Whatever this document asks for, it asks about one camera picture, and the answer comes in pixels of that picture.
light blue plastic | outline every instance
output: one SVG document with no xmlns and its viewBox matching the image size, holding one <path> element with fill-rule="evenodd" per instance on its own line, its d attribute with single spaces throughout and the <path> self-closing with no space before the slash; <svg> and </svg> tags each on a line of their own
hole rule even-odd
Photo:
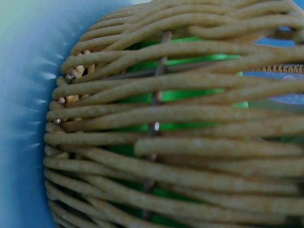
<svg viewBox="0 0 304 228">
<path fill-rule="evenodd" d="M 102 15 L 141 0 L 0 0 L 0 227 L 55 228 L 43 178 L 60 65 Z"/>
</svg>

woven rattan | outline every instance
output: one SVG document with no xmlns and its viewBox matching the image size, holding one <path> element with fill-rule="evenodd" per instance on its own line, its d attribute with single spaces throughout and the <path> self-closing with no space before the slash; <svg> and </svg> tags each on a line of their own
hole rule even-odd
<svg viewBox="0 0 304 228">
<path fill-rule="evenodd" d="M 254 44 L 264 37 L 297 46 Z M 304 116 L 234 104 L 304 92 L 303 80 L 239 76 L 302 74 L 303 43 L 304 14 L 291 0 L 153 0 L 101 18 L 62 65 L 47 114 L 46 189 L 58 227 L 300 226 L 303 147 L 264 139 L 302 135 Z M 215 54 L 239 57 L 167 65 Z M 146 94 L 149 102 L 126 101 Z"/>
</svg>

green object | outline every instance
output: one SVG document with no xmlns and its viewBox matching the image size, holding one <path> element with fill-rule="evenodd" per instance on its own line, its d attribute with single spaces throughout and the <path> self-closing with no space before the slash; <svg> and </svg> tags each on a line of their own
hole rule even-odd
<svg viewBox="0 0 304 228">
<path fill-rule="evenodd" d="M 199 40 L 198 38 L 186 38 L 186 39 L 176 39 L 172 42 L 187 42 L 187 41 L 195 41 Z M 137 44 L 138 49 L 158 44 L 159 42 L 146 42 L 146 43 L 139 43 Z M 187 59 L 180 59 L 180 60 L 169 60 L 167 61 L 167 65 L 175 65 L 175 64 L 183 64 L 183 63 L 190 63 L 190 62 L 201 62 L 201 61 L 211 61 L 211 60 L 224 60 L 224 59 L 232 59 L 232 58 L 239 58 L 238 55 L 225 55 L 225 54 L 216 54 L 216 55 L 208 55 L 203 57 L 195 57 L 195 58 L 187 58 Z M 131 67 L 128 72 L 132 71 L 140 71 L 145 69 L 151 69 L 156 68 L 157 62 L 144 62 L 140 63 L 136 66 Z M 191 98 L 196 96 L 202 96 L 202 95 L 209 95 L 214 93 L 220 93 L 223 92 L 223 89 L 212 89 L 212 90 L 183 90 L 183 91 L 164 91 L 162 92 L 162 101 L 174 101 L 178 99 L 184 99 L 184 98 Z M 119 101 L 120 103 L 151 103 L 152 102 L 152 94 L 145 94 L 145 95 L 137 95 L 134 97 L 130 97 L 124 100 Z M 235 106 L 238 107 L 244 107 L 247 108 L 248 104 L 247 102 L 243 102 L 240 104 L 236 104 Z M 160 130 L 171 130 L 171 129 L 185 129 L 185 128 L 193 128 L 193 127 L 207 127 L 207 126 L 215 126 L 217 123 L 163 123 L 160 125 Z M 141 126 L 135 126 L 135 127 L 128 127 L 123 129 L 115 130 L 117 131 L 148 131 L 149 126 L 148 125 L 141 125 Z M 123 154 L 126 156 L 136 157 L 134 154 L 133 146 L 132 145 L 118 145 L 118 146 L 108 146 L 106 149 Z M 134 184 L 127 181 L 121 181 L 118 180 L 117 182 L 128 186 L 129 188 L 143 191 L 143 186 L 140 184 Z M 161 189 L 154 189 L 154 195 L 176 199 L 176 200 L 185 200 L 185 201 L 194 201 L 198 202 L 197 200 L 186 198 L 184 196 L 163 191 Z M 127 211 L 128 213 L 137 216 L 139 218 L 142 217 L 142 211 L 139 209 L 117 205 L 120 209 L 123 209 L 124 211 Z M 164 218 L 160 215 L 154 215 L 153 216 L 153 222 L 157 224 L 162 224 L 165 226 L 171 226 L 171 227 L 180 227 L 180 228 L 186 228 L 188 226 L 185 226 L 183 224 L 176 223 L 175 221 L 172 221 L 168 218 Z"/>
</svg>

beige wicker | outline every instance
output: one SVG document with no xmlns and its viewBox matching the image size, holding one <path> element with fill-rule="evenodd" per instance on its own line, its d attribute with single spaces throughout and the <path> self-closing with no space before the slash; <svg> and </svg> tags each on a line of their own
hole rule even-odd
<svg viewBox="0 0 304 228">
<path fill-rule="evenodd" d="M 193 36 L 204 41 L 170 42 Z M 253 44 L 263 37 L 297 46 Z M 160 43 L 137 49 L 144 41 Z M 301 135 L 304 116 L 232 105 L 304 92 L 303 80 L 238 76 L 302 74 L 302 43 L 304 14 L 291 0 L 153 0 L 101 18 L 62 65 L 65 76 L 47 114 L 44 165 L 54 220 L 66 228 L 168 227 L 155 215 L 195 228 L 295 226 L 291 218 L 304 217 L 304 150 L 261 137 Z M 166 66 L 168 59 L 218 53 L 241 58 Z M 148 61 L 157 67 L 128 71 Z M 161 100 L 161 91 L 215 88 L 225 91 Z M 117 102 L 149 93 L 150 104 Z M 159 129 L 191 122 L 218 124 Z M 117 131 L 139 125 L 148 131 Z M 114 145 L 134 145 L 138 157 L 108 149 Z M 155 189 L 194 200 L 154 195 Z"/>
</svg>

wicker basket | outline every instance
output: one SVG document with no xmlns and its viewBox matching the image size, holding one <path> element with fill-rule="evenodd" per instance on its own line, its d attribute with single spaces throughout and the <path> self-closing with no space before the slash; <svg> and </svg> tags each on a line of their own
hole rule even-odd
<svg viewBox="0 0 304 228">
<path fill-rule="evenodd" d="M 298 46 L 253 44 L 262 37 Z M 301 135 L 304 117 L 246 106 L 304 83 L 239 72 L 302 74 L 302 42 L 292 1 L 153 0 L 101 18 L 62 65 L 47 114 L 56 223 L 301 226 L 303 148 L 262 138 Z"/>
</svg>

